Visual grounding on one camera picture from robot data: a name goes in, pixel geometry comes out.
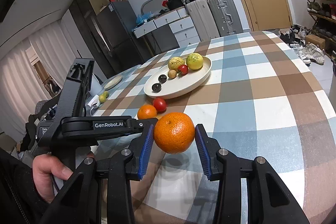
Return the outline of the person's left hand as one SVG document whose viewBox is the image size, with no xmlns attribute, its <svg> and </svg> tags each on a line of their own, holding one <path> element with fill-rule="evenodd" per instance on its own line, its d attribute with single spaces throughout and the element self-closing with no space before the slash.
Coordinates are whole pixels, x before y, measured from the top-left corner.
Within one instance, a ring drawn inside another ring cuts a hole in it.
<svg viewBox="0 0 336 224">
<path fill-rule="evenodd" d="M 33 180 L 43 200 L 51 203 L 55 197 L 51 176 L 60 180 L 68 180 L 73 171 L 65 166 L 57 157 L 43 154 L 33 160 Z"/>
</svg>

